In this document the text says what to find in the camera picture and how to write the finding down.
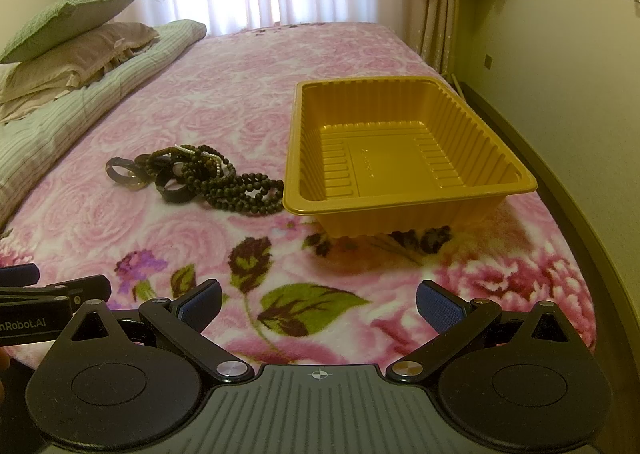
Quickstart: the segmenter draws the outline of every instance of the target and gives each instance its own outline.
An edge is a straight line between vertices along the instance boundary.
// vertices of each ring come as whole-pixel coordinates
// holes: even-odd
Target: bed
[[[176,47],[180,56],[154,76],[110,86],[120,96],[135,89],[101,118],[88,117],[67,136],[70,150],[48,172],[41,165],[34,173],[42,179],[6,225],[1,265],[33,261],[40,284],[104,274],[112,309],[216,278],[224,303],[204,335],[254,368],[372,362],[384,370],[435,335],[415,309],[425,278],[505,310],[554,300],[594,347],[588,288],[536,193],[510,196],[466,228],[334,240],[312,219],[287,212],[248,217],[202,202],[168,204],[153,186],[132,191],[114,183],[105,174],[109,158],[174,144],[211,145],[239,173],[281,178],[297,82],[438,76],[375,24],[282,26]],[[149,51],[121,67],[140,58],[154,57]],[[35,368],[49,345],[9,352]]]

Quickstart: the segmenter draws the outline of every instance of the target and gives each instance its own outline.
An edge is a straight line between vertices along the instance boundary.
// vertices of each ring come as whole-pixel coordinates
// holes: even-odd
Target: wooden floor
[[[608,378],[613,393],[609,417],[597,435],[595,445],[603,454],[638,454],[640,453],[640,378],[636,371],[625,329],[609,292],[580,235],[548,187],[538,177],[535,169],[527,163],[527,160],[519,153],[513,142],[509,141],[504,132],[492,122],[485,112],[487,106],[481,106],[478,105],[480,102],[471,101],[469,95],[467,95],[466,101],[536,176],[538,194],[558,223],[558,227],[574,253],[591,292],[597,326],[595,357]]]

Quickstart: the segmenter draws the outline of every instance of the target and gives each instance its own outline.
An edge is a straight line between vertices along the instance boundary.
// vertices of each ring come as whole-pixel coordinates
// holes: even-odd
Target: yellow plastic tray
[[[484,218],[536,179],[465,103],[430,77],[300,82],[284,207],[341,236]]]

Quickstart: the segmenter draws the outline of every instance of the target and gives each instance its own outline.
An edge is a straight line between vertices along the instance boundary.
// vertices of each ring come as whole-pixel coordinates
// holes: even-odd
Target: beige pillow
[[[0,123],[99,80],[146,50],[158,32],[138,22],[114,22],[83,33],[33,60],[0,66]]]
[[[58,0],[6,44],[0,63],[24,62],[111,20],[135,0]]]

